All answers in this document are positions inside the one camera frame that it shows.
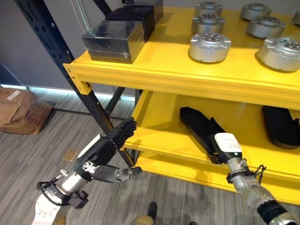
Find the shelf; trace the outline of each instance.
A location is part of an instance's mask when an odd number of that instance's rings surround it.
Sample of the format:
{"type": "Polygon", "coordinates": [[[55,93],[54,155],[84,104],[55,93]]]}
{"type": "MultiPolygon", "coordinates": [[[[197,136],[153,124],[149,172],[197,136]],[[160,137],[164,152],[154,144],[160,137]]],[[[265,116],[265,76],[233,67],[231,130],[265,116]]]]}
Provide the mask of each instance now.
{"type": "MultiPolygon", "coordinates": [[[[83,85],[91,82],[300,110],[300,71],[283,73],[261,65],[255,53],[263,40],[246,33],[248,22],[240,19],[240,12],[222,12],[223,34],[232,41],[227,58],[201,64],[188,56],[194,9],[164,11],[133,64],[92,61],[87,52],[64,64],[79,91],[88,94],[83,85]]],[[[291,17],[278,17],[286,23],[282,36],[299,40],[299,28],[290,23],[291,17]]]]}
{"type": "Polygon", "coordinates": [[[184,106],[214,117],[226,132],[233,133],[251,170],[264,164],[265,177],[300,183],[300,148],[285,150],[268,140],[261,105],[144,91],[133,113],[137,130],[125,147],[227,171],[225,165],[209,161],[206,151],[180,121],[179,109],[184,106]]]}
{"type": "MultiPolygon", "coordinates": [[[[143,152],[138,158],[136,166],[140,166],[145,172],[235,192],[233,185],[228,184],[226,181],[227,172],[218,167],[201,165],[146,152],[143,152]]],[[[299,183],[280,182],[264,177],[262,179],[262,186],[267,188],[279,202],[300,204],[299,183]]]]}

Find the black box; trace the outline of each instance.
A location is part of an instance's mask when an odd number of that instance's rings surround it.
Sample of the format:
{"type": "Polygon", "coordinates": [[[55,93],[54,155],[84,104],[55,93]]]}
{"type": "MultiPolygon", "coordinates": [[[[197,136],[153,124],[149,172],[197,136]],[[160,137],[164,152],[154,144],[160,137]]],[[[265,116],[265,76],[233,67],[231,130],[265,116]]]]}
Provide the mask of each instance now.
{"type": "Polygon", "coordinates": [[[92,60],[133,63],[145,45],[141,21],[102,21],[82,37],[92,60]]]}
{"type": "Polygon", "coordinates": [[[154,31],[154,11],[152,7],[125,7],[112,11],[106,20],[142,21],[144,27],[145,42],[154,31]]]}
{"type": "Polygon", "coordinates": [[[124,7],[153,7],[155,24],[163,17],[164,0],[127,0],[124,7]]]}

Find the person's foot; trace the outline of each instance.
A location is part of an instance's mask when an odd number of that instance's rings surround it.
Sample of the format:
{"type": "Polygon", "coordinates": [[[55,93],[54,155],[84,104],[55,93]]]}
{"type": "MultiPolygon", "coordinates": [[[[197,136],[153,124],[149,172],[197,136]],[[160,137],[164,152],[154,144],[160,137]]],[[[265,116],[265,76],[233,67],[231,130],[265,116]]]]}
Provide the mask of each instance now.
{"type": "Polygon", "coordinates": [[[148,216],[150,216],[153,221],[155,221],[156,215],[158,212],[158,205],[156,202],[151,202],[148,208],[148,216]]]}

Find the gray carpet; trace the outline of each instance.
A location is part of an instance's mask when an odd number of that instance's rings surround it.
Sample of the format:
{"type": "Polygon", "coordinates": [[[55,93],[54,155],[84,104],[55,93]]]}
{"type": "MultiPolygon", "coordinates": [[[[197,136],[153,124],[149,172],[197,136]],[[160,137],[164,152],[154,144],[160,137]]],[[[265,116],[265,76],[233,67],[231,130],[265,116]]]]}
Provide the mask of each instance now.
{"type": "MultiPolygon", "coordinates": [[[[86,112],[74,94],[33,91],[57,108],[86,112]]],[[[108,101],[100,99],[103,105],[108,101]]],[[[129,117],[133,107],[133,102],[120,100],[112,116],[129,117]]],[[[61,160],[65,151],[81,150],[98,133],[103,134],[91,116],[68,112],[52,113],[38,135],[0,133],[0,225],[30,225],[40,195],[35,184],[62,168],[71,171],[72,164],[61,160]]],[[[119,155],[110,164],[126,167],[119,155]]],[[[68,225],[128,225],[146,213],[151,201],[158,204],[157,225],[264,224],[237,194],[146,172],[121,184],[92,181],[84,190],[90,201],[82,210],[69,211],[68,225]]],[[[300,216],[300,207],[284,206],[300,216]]]]}

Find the gray wall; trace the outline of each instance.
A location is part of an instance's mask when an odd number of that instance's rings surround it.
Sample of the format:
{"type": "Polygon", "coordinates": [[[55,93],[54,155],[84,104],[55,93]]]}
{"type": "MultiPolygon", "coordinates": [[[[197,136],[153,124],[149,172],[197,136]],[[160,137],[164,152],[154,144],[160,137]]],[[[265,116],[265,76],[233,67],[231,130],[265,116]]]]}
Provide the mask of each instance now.
{"type": "MultiPolygon", "coordinates": [[[[300,0],[213,0],[224,9],[240,10],[244,4],[260,2],[272,8],[273,13],[293,15],[300,9],[300,0]]],[[[165,6],[194,7],[201,0],[164,0],[165,6]]]]}
{"type": "MultiPolygon", "coordinates": [[[[104,15],[92,0],[82,0],[91,26],[104,19],[104,15]]],[[[240,10],[252,0],[215,0],[225,9],[240,10]]],[[[112,9],[121,7],[121,0],[107,0],[112,9]]],[[[194,7],[198,0],[165,0],[169,7],[194,7]]],[[[274,13],[293,15],[300,9],[300,0],[259,0],[272,7],[274,13]]],[[[72,54],[78,57],[85,47],[83,34],[70,0],[45,0],[72,54]]],[[[9,68],[24,85],[69,89],[60,71],[32,31],[13,0],[0,0],[0,63],[9,68]]],[[[113,93],[114,87],[94,85],[96,91],[113,93]]],[[[134,95],[133,90],[125,94],[134,95]]]]}

